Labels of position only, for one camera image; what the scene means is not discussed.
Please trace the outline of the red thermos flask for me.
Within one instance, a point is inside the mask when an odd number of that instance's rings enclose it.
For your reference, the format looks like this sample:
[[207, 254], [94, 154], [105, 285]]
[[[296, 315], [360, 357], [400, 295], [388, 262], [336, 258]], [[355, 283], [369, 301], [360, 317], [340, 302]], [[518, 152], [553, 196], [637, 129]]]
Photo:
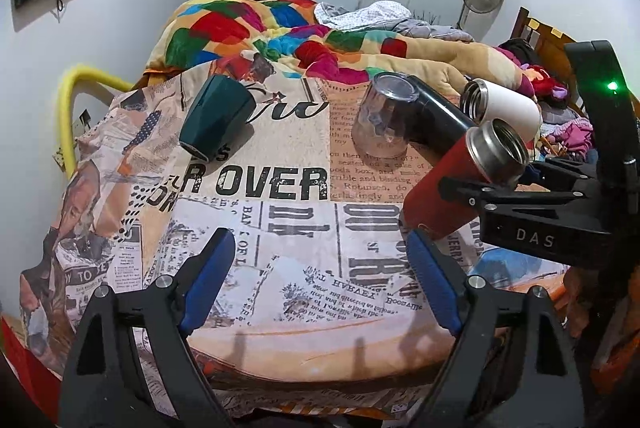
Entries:
[[407, 194], [400, 224], [440, 240], [476, 217], [477, 198], [457, 192], [463, 182], [512, 190], [528, 163], [525, 143], [504, 120], [473, 127]]

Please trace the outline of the clear plastic cup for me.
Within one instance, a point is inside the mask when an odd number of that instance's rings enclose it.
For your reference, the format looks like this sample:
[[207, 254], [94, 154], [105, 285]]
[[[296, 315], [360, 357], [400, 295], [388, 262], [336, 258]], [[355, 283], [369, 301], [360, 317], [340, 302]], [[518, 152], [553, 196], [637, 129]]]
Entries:
[[352, 125], [359, 153], [393, 159], [408, 148], [407, 128], [418, 90], [404, 74], [378, 73], [367, 88]]

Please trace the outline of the dark green cup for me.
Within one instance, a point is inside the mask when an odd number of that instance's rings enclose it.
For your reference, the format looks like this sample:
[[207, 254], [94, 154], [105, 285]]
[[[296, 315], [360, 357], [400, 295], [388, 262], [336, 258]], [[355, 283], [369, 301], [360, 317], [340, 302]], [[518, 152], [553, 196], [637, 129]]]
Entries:
[[193, 157], [211, 162], [218, 150], [240, 133], [255, 108], [253, 96], [239, 81], [213, 75], [191, 104], [179, 143]]

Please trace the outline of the black thermos flask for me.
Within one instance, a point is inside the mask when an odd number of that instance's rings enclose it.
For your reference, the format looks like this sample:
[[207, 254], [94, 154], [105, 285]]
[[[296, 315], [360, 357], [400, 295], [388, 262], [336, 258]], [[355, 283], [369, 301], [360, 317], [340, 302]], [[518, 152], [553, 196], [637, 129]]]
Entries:
[[433, 157], [442, 158], [475, 124], [418, 77], [406, 79], [416, 90], [416, 99], [408, 106], [405, 139], [423, 146]]

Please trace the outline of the white thermos flask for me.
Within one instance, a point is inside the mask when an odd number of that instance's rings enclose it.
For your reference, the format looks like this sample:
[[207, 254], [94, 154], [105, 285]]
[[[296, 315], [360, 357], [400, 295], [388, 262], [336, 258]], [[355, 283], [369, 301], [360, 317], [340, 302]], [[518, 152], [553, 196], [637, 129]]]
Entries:
[[480, 78], [466, 84], [460, 110], [477, 125], [502, 119], [525, 143], [535, 139], [542, 124], [540, 109], [532, 99]]

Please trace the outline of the wooden bed headboard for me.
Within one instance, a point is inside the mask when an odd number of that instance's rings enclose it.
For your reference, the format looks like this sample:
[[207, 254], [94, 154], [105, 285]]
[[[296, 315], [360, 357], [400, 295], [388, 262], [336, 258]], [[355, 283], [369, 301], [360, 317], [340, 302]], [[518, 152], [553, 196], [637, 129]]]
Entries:
[[519, 60], [507, 44], [499, 47], [515, 63], [515, 92], [534, 100], [549, 99], [557, 106], [568, 106], [585, 116], [588, 103], [579, 93], [585, 88], [591, 103], [612, 102], [617, 96], [620, 104], [639, 114], [639, 101], [630, 92], [608, 41], [577, 42], [531, 18], [526, 9], [518, 12], [511, 38], [523, 38], [532, 54]]

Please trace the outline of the newspaper print tablecloth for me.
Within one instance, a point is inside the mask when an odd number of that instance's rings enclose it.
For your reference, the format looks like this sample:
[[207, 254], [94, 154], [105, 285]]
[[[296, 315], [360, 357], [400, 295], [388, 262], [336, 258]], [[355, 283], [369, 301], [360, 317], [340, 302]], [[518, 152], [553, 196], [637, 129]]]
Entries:
[[[239, 81], [256, 108], [203, 162], [179, 134], [217, 74]], [[189, 342], [228, 412], [404, 418], [452, 337], [412, 274], [398, 224], [428, 163], [415, 151], [388, 162], [359, 154], [350, 128], [366, 90], [249, 54], [116, 96], [78, 139], [42, 260], [21, 277], [32, 354], [61, 373], [100, 285], [149, 287], [226, 228], [232, 266]]]

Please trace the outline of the checked grey cloth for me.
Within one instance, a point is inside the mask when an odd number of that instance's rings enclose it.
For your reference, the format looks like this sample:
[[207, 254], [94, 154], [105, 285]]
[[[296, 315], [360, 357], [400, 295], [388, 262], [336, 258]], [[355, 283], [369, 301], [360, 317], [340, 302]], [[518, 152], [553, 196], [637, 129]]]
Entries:
[[390, 30], [411, 38], [474, 41], [474, 38], [464, 30], [414, 18], [408, 8], [390, 0], [378, 1], [355, 11], [347, 11], [341, 6], [320, 2], [314, 6], [314, 18], [319, 24], [341, 32]]

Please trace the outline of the colourful patchwork blanket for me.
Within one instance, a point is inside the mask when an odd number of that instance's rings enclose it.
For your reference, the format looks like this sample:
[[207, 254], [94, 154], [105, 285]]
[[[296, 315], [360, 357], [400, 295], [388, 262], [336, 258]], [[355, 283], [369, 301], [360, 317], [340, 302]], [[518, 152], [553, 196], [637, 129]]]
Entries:
[[531, 98], [524, 70], [478, 42], [413, 38], [383, 29], [319, 24], [311, 0], [189, 0], [171, 15], [138, 82], [160, 84], [190, 68], [259, 53], [296, 77], [353, 86], [379, 72], [416, 76], [447, 98], [480, 78]]

